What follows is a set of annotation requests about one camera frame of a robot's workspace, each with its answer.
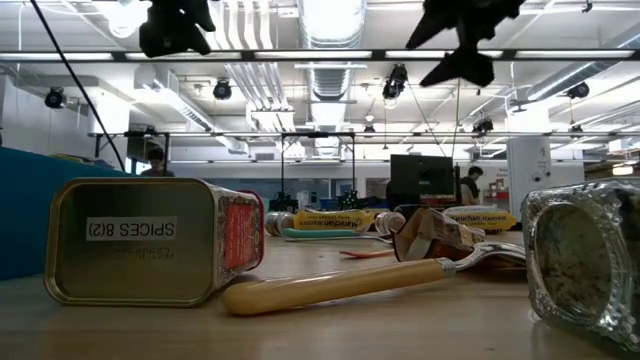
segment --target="wooden handle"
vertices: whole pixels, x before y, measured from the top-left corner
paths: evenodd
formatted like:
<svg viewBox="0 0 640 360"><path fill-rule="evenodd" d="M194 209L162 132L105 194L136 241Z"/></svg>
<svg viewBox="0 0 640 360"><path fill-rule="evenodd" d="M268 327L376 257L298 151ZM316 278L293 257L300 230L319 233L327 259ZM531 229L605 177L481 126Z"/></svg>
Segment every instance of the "wooden handle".
<svg viewBox="0 0 640 360"><path fill-rule="evenodd" d="M296 306L425 284L445 277L433 259L369 269L233 285L223 294L227 310L235 315L257 315Z"/></svg>

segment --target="open tin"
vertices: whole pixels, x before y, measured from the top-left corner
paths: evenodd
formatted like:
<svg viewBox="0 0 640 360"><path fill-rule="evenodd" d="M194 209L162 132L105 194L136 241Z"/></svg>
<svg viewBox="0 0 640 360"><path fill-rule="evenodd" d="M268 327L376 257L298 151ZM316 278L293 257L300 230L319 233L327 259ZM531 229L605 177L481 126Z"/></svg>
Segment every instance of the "open tin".
<svg viewBox="0 0 640 360"><path fill-rule="evenodd" d="M197 179L74 179L51 204L46 288L68 305L194 306L258 266L263 211Z"/></svg>
<svg viewBox="0 0 640 360"><path fill-rule="evenodd" d="M640 352L640 179L534 191L522 210L536 313Z"/></svg>

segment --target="open glass jar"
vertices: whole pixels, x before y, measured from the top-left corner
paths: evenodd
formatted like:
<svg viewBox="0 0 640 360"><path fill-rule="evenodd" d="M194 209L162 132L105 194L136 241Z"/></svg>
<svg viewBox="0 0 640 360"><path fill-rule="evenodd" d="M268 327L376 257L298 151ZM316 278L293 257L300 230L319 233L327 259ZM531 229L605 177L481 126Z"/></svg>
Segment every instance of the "open glass jar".
<svg viewBox="0 0 640 360"><path fill-rule="evenodd" d="M522 212L536 313L640 352L640 178L534 191Z"/></svg>

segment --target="desk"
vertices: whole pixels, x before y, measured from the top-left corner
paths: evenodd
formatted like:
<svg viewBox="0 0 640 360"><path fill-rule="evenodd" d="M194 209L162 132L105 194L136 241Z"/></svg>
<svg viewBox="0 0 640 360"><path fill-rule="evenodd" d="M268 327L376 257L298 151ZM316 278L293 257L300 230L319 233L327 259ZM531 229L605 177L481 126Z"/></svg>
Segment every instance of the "desk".
<svg viewBox="0 0 640 360"><path fill-rule="evenodd" d="M494 240L517 241L501 235ZM270 278L395 262L350 260L370 240L267 240ZM608 359L587 342L533 320L522 272L453 279L256 318L225 315L218 296L195 309L63 307L40 277L0 282L0 358L124 359Z"/></svg>

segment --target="man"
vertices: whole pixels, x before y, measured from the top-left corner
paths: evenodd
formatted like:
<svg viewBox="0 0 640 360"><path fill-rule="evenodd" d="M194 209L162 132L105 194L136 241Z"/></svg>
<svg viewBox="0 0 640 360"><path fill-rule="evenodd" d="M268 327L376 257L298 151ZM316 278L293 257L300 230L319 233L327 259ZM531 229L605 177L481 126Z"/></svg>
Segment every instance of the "man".
<svg viewBox="0 0 640 360"><path fill-rule="evenodd" d="M478 205L480 190L476 181L484 172L477 166L469 169L468 175L460 179L460 193L462 194L462 205Z"/></svg>
<svg viewBox="0 0 640 360"><path fill-rule="evenodd" d="M147 154L147 159L149 159L149 163L151 164L151 169L143 171L140 175L142 176L165 176L164 174L164 150L160 147L154 147L149 150L149 154ZM176 175L167 170L167 175L175 177Z"/></svg>

